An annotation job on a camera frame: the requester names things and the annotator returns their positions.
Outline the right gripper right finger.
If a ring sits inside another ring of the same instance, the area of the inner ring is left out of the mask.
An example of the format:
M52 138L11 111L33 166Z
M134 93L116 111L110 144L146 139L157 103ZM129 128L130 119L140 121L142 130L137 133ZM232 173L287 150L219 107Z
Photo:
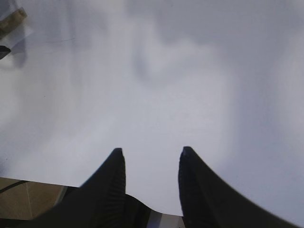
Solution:
M187 228L294 228L238 193L189 146L178 172L183 223Z

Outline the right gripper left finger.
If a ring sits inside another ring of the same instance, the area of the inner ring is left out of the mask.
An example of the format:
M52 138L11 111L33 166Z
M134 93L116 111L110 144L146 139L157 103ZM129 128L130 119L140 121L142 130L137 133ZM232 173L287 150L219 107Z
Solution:
M123 228L125 185L125 159L116 148L80 188L21 227Z

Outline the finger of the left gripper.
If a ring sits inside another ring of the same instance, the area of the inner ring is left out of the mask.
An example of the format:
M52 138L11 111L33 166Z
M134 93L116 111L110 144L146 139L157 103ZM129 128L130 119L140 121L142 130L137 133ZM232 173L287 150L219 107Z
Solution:
M0 46L0 59L3 59L11 52L11 49L6 46Z

